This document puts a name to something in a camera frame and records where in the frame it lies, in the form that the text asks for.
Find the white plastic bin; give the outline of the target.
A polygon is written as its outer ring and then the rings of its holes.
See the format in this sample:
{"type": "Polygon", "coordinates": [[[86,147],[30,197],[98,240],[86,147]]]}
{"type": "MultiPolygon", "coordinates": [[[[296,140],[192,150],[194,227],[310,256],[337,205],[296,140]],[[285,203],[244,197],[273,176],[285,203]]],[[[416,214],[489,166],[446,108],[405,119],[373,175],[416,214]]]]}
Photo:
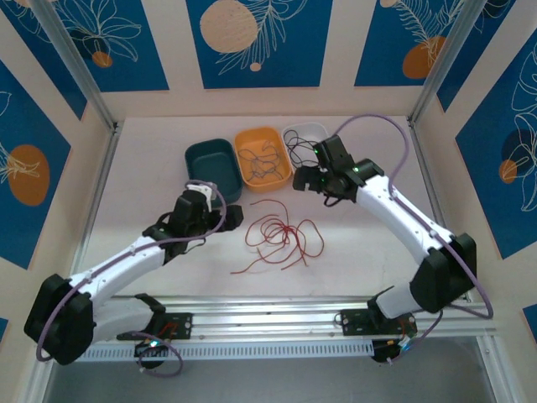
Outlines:
{"type": "Polygon", "coordinates": [[[316,167],[313,146],[329,137],[326,128],[315,122],[289,125],[281,133],[293,171],[301,166],[316,167]]]}

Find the teal plastic bin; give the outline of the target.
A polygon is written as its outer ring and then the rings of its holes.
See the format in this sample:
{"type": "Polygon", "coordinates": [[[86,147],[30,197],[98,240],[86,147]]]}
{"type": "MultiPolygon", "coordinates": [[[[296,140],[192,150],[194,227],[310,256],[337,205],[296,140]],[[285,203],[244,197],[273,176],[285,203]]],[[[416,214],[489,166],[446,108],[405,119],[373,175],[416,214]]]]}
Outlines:
{"type": "Polygon", "coordinates": [[[225,139],[210,139],[192,144],[185,151],[185,164],[191,180],[212,182],[226,204],[242,195],[242,177],[232,144],[225,139]]]}

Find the blue poster with peach circle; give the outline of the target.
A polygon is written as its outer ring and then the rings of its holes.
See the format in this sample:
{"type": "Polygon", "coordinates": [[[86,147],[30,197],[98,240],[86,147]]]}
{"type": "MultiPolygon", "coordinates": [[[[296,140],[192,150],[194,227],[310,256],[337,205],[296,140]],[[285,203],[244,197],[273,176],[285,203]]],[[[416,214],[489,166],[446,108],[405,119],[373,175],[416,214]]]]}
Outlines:
{"type": "Polygon", "coordinates": [[[207,90],[318,87],[333,0],[185,0],[207,90]]]}

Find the blue poster with fern outline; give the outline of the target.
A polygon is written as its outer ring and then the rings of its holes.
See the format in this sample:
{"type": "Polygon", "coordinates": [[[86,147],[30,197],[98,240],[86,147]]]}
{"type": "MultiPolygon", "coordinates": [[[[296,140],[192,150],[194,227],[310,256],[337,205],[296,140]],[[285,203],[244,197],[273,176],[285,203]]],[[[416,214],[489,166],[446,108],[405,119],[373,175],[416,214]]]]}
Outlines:
{"type": "Polygon", "coordinates": [[[377,0],[356,87],[425,82],[465,0],[377,0]]]}

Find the blue poster with dark circle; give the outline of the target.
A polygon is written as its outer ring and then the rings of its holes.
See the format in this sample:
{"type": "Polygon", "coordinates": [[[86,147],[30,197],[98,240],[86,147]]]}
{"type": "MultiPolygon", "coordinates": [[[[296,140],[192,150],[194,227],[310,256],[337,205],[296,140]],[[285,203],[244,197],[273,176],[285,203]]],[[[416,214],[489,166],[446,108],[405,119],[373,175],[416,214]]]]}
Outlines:
{"type": "Polygon", "coordinates": [[[537,32],[483,98],[456,144],[502,258],[537,241],[537,32]]]}

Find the blue poster with flower outline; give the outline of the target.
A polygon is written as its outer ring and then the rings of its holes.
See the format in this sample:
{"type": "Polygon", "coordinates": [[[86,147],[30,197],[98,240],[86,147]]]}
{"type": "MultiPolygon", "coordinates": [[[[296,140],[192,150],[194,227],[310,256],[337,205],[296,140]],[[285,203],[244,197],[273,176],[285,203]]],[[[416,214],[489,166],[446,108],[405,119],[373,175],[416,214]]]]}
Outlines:
{"type": "Polygon", "coordinates": [[[141,0],[55,0],[101,92],[169,89],[141,0]]]}

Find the blue poster with orange oval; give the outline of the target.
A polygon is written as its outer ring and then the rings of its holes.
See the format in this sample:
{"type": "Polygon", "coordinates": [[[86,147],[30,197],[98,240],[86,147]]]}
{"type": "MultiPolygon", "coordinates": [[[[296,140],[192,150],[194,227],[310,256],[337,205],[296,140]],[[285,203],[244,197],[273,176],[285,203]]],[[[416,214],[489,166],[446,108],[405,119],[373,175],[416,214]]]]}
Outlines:
{"type": "Polygon", "coordinates": [[[0,258],[30,267],[70,144],[0,61],[0,258]]]}

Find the aluminium side rail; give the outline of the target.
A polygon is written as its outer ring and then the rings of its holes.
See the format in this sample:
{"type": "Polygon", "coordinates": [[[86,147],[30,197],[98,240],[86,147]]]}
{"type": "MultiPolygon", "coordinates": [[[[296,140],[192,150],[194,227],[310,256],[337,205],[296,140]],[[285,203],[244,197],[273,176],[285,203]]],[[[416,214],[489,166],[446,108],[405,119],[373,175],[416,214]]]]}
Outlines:
{"type": "Polygon", "coordinates": [[[91,232],[95,225],[96,215],[98,213],[99,206],[102,201],[102,196],[107,184],[108,176],[110,174],[112,162],[116,154],[117,144],[121,136],[122,128],[122,122],[115,122],[113,124],[113,130],[111,131],[109,140],[107,141],[107,147],[105,149],[105,153],[103,155],[102,162],[100,165],[100,170],[98,172],[98,177],[96,179],[96,184],[93,189],[91,204],[89,206],[86,223],[84,225],[83,232],[81,235],[81,241],[76,248],[73,260],[71,262],[70,275],[73,275],[77,272],[85,258],[86,251],[91,238],[91,232]]]}
{"type": "MultiPolygon", "coordinates": [[[[420,172],[421,172],[421,175],[423,177],[423,181],[425,183],[425,189],[426,189],[426,192],[427,192],[427,195],[428,195],[428,198],[429,198],[429,202],[430,202],[431,211],[432,211],[432,214],[433,214],[434,221],[437,222],[443,228],[449,228],[448,224],[446,223],[443,211],[441,209],[440,200],[439,200],[438,195],[436,193],[435,183],[434,183],[432,175],[431,175],[430,167],[427,164],[427,160],[425,158],[424,151],[423,151],[423,149],[421,147],[418,135],[417,135],[417,133],[415,131],[414,124],[410,122],[409,118],[407,119],[407,124],[409,126],[410,137],[412,139],[412,143],[413,143],[414,151],[415,151],[415,154],[416,154],[416,158],[417,158],[419,166],[420,166],[420,172]]],[[[463,269],[459,269],[459,270],[455,271],[456,276],[453,279],[454,283],[451,284],[451,285],[455,285],[456,290],[461,290],[462,289],[461,287],[463,285],[466,285],[465,281],[462,279],[463,274],[464,274],[463,269]]],[[[466,298],[463,295],[467,291],[468,290],[463,290],[462,293],[459,294],[459,296],[456,297],[456,299],[466,298]]]]}

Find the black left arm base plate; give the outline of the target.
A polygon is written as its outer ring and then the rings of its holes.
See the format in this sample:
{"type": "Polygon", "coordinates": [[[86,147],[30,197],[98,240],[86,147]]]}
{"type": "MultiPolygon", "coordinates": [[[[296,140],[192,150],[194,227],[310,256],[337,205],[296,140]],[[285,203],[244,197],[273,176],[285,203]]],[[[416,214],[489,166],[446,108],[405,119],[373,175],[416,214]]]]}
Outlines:
{"type": "Polygon", "coordinates": [[[144,327],[136,327],[133,331],[123,332],[116,336],[118,341],[143,340],[140,332],[147,333],[163,340],[188,340],[192,330],[193,314],[188,312],[160,313],[152,315],[144,327]]]}

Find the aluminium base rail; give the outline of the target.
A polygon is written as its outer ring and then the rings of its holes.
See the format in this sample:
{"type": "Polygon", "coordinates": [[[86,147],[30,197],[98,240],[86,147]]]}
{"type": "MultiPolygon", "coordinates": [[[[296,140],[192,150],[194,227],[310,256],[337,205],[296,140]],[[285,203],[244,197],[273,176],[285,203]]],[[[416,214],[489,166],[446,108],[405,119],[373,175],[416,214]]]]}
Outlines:
{"type": "MultiPolygon", "coordinates": [[[[199,343],[273,342],[299,339],[340,339],[344,322],[341,311],[361,311],[363,298],[346,296],[301,297],[157,297],[168,314],[190,314],[190,325],[181,339],[199,343]]],[[[414,324],[420,336],[494,336],[492,320],[481,317],[481,304],[447,307],[442,313],[417,312],[414,324]]]]}

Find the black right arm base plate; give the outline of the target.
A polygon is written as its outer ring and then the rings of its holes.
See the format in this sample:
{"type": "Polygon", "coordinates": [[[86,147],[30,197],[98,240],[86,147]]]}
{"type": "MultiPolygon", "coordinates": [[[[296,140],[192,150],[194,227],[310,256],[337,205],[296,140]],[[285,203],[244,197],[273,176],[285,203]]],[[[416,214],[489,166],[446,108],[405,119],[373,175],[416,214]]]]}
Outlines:
{"type": "Polygon", "coordinates": [[[407,313],[393,319],[370,309],[346,309],[340,311],[344,336],[409,336],[417,334],[415,318],[407,313]]]}

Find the aluminium corner post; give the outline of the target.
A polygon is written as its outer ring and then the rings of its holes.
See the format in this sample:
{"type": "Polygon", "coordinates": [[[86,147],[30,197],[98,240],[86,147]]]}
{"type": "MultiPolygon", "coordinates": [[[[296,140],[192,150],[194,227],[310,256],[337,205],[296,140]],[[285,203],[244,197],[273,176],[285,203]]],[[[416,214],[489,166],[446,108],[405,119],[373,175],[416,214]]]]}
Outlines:
{"type": "Polygon", "coordinates": [[[70,72],[76,85],[93,107],[103,125],[114,133],[117,128],[117,120],[104,102],[98,85],[54,7],[47,0],[28,0],[28,2],[40,26],[70,72]]]}
{"type": "Polygon", "coordinates": [[[409,114],[411,124],[420,121],[434,100],[443,113],[451,108],[498,29],[489,11],[488,0],[461,0],[461,11],[409,114]]]}

